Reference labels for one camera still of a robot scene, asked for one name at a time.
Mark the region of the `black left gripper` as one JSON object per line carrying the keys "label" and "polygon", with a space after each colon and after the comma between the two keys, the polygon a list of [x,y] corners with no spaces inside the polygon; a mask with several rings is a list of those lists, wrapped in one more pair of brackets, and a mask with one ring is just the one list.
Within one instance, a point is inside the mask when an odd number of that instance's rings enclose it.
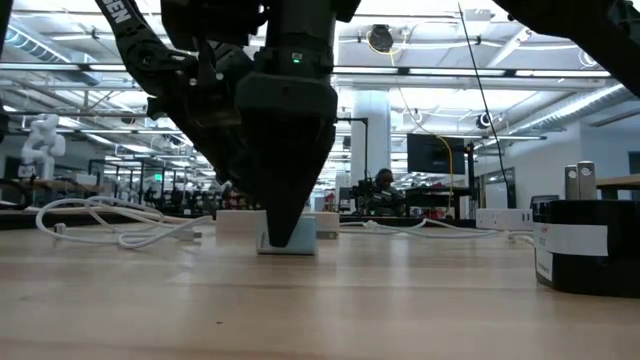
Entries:
{"label": "black left gripper", "polygon": [[176,65],[164,73],[159,93],[148,98],[147,115],[171,118],[214,167],[218,180],[231,182],[252,200],[265,200],[260,142],[266,139],[268,122],[241,121],[235,105],[237,85],[250,72],[250,57],[236,45],[201,40],[198,54]]}

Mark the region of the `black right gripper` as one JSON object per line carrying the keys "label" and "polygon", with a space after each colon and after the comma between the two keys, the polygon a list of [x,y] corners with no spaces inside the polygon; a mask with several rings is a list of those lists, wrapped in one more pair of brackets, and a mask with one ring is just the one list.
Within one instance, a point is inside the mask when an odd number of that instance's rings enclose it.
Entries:
{"label": "black right gripper", "polygon": [[[254,69],[236,87],[242,113],[336,117],[330,84],[333,58],[295,47],[262,47]],[[335,124],[313,120],[245,120],[242,130],[256,171],[257,195],[267,216],[269,243],[284,248],[335,141]]]}

